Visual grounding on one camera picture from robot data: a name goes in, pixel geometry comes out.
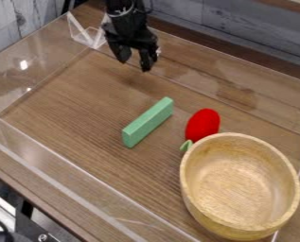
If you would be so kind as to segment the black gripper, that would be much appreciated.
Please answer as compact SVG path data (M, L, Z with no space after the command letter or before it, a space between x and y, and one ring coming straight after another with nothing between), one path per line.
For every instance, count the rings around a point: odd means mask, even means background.
M122 15L107 14L109 20L103 23L105 38L110 50L121 63L126 63L130 56L130 48L139 50L139 64L143 72L147 72L157 62L158 39L147 26L147 14L130 12Z

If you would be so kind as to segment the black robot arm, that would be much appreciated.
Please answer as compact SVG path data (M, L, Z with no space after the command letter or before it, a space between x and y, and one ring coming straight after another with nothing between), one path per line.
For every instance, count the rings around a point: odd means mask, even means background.
M117 60L126 63L137 49L141 69L147 72L158 59L158 38L147 26L143 0L105 0L105 10L110 22L102 28Z

